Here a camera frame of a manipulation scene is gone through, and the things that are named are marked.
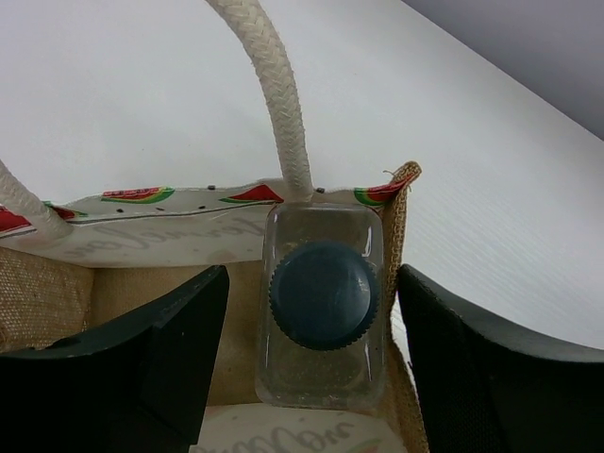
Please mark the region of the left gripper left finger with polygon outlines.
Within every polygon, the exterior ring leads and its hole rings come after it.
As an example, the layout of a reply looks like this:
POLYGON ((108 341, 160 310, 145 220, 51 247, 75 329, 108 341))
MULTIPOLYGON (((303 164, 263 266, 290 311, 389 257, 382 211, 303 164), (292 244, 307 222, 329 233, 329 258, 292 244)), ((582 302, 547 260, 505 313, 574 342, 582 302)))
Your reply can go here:
POLYGON ((227 310, 224 266, 44 349, 1 357, 5 452, 186 452, 227 310))

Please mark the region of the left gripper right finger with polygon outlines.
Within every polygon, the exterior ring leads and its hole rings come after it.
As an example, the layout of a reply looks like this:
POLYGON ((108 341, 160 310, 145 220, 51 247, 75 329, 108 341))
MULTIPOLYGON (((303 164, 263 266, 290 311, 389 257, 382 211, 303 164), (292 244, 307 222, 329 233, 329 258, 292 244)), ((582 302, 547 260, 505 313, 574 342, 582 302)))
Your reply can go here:
POLYGON ((520 326, 408 264, 398 300, 430 451, 602 451, 602 350, 520 326))

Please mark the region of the canvas watermelon print bag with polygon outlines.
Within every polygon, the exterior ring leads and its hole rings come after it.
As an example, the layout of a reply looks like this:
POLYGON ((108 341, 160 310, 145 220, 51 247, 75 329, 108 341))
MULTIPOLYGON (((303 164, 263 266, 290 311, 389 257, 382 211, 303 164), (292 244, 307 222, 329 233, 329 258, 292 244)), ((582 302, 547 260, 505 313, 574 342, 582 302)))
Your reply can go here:
POLYGON ((428 439, 391 314, 405 238, 409 161, 390 183, 318 192, 285 47, 257 1, 215 1, 260 80, 281 175, 242 187, 158 186, 59 207, 1 172, 1 357, 99 327, 224 266, 226 315, 197 442, 186 452, 425 452, 428 439), (386 380, 366 411, 278 407, 256 394, 262 250, 287 203, 362 205, 382 223, 386 380))

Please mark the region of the clear bottle grey cap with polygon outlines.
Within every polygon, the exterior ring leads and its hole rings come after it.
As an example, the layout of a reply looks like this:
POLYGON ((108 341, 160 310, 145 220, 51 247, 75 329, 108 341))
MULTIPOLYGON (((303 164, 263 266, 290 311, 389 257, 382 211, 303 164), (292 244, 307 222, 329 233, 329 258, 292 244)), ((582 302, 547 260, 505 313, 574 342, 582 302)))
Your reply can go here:
POLYGON ((383 228, 362 205, 287 203, 267 217, 256 394, 366 411, 386 380, 383 228))

